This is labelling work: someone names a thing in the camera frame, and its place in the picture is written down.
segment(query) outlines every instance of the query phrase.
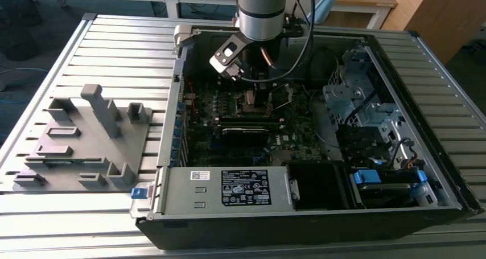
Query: motherboard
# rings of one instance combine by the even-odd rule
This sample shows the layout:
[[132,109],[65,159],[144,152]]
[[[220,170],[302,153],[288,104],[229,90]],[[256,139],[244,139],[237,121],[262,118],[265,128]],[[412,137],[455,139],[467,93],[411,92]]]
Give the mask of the motherboard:
[[268,90],[256,105],[250,87],[217,76],[188,78],[188,166],[280,166],[322,158],[308,108],[317,92],[294,83]]

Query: gray plastic post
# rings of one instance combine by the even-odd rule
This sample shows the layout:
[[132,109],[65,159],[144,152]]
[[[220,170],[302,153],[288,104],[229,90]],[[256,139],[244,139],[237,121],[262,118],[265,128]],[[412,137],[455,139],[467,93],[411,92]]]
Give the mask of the gray plastic post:
[[114,105],[113,100],[103,100],[103,101],[107,102],[106,106],[107,106],[109,113],[113,116],[113,119],[115,121],[118,121],[121,119],[121,115],[120,115],[120,111],[118,111],[118,109],[117,109],[117,107]]
[[17,174],[13,182],[22,187],[38,187],[43,185],[45,178],[39,174]]
[[134,173],[126,163],[122,164],[122,169],[120,172],[114,163],[111,162],[106,171],[106,178],[111,181],[114,186],[126,186],[134,181]]
[[62,146],[42,146],[39,145],[35,150],[37,155],[43,155],[46,157],[67,157],[73,154],[73,149],[67,145]]
[[130,102],[128,105],[126,115],[130,124],[146,124],[148,115],[142,103]]
[[49,112],[54,121],[70,121],[69,112],[75,110],[69,98],[53,98],[45,109]]
[[94,113],[97,121],[106,131],[107,136],[115,138],[120,135],[120,128],[101,97],[101,91],[102,88],[98,84],[85,84],[81,90],[81,98],[89,102],[91,112]]
[[59,127],[50,127],[46,130],[46,135],[50,138],[58,137],[78,137],[81,131],[75,126],[59,126]]
[[77,181],[85,188],[99,187],[106,184],[106,180],[97,172],[81,172]]

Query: warning label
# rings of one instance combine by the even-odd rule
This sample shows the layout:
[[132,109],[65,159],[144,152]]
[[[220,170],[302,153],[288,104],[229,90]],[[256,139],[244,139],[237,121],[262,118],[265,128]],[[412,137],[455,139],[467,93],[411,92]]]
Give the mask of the warning label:
[[221,171],[224,206],[270,205],[266,170]]

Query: slotted metal surface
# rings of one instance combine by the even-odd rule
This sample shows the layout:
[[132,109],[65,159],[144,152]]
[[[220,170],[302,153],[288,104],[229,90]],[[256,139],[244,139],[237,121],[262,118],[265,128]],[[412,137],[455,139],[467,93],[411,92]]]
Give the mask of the slotted metal surface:
[[[172,34],[173,27],[181,23],[229,25],[217,21],[194,23],[193,20],[109,15],[98,15],[94,21],[81,23],[0,151],[0,174],[21,169],[22,157],[33,150],[42,124],[50,119],[47,113],[41,111],[47,98],[74,97],[74,104],[86,105],[78,98],[79,88],[85,83],[98,83],[103,86],[102,95],[113,98],[117,106],[126,106],[136,100],[154,110],[138,174],[141,180],[153,178],[174,60]],[[479,200],[486,201],[483,116],[457,90],[420,40],[405,32],[320,29],[369,33],[377,38],[464,179]],[[431,227],[391,241],[165,252],[153,247],[136,229],[128,215],[129,206],[128,194],[0,196],[0,252],[5,252],[0,257],[93,258],[196,254],[212,257],[238,254],[245,257],[376,249],[387,250],[391,258],[400,253],[397,250],[393,253],[395,249],[403,251],[423,247],[427,250],[486,241],[486,215],[481,214],[457,224]],[[416,251],[416,255],[421,254],[423,250]]]

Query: blue latch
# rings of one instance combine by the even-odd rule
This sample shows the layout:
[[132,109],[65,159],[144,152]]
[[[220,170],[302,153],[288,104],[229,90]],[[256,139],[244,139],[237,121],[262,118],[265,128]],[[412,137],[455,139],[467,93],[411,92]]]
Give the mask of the blue latch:
[[146,188],[133,188],[130,189],[130,198],[132,199],[146,199],[148,197],[148,189]]
[[423,172],[421,170],[417,170],[416,175],[417,175],[417,179],[420,180],[420,182],[425,182],[427,181],[425,172]]
[[176,151],[176,150],[172,150],[172,151],[169,152],[169,158],[170,158],[170,159],[176,159],[176,158],[177,158],[177,151]]
[[174,127],[180,127],[180,118],[174,118]]
[[178,148],[180,142],[177,139],[172,140],[172,147]]
[[377,184],[381,182],[376,170],[358,170],[352,176],[356,184]]
[[177,101],[177,109],[184,110],[185,104],[181,101]]

